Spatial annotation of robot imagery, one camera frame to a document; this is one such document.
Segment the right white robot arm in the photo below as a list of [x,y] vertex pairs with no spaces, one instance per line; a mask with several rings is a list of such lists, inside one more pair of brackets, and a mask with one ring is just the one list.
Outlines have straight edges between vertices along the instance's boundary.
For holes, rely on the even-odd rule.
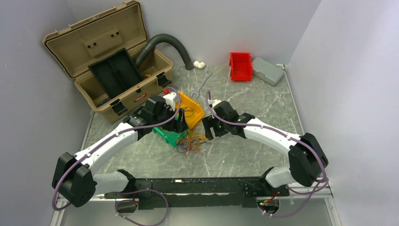
[[313,134],[285,132],[251,114],[239,115],[227,101],[208,100],[207,107],[211,115],[202,120],[207,139],[230,133],[260,142],[288,158],[286,165],[272,167],[262,175],[259,189],[264,195],[271,195],[278,187],[291,183],[310,187],[316,181],[328,181],[325,171],[328,159]]

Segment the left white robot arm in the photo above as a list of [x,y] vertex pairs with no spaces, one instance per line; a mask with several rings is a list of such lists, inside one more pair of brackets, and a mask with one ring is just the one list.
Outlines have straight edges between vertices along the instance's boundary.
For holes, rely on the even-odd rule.
[[124,198],[132,196],[136,190],[133,175],[123,169],[109,174],[98,174],[98,171],[125,147],[151,133],[154,127],[172,132],[188,129],[179,92],[151,96],[92,146],[75,154],[62,154],[52,181],[55,193],[74,207],[83,206],[98,194],[118,192]]

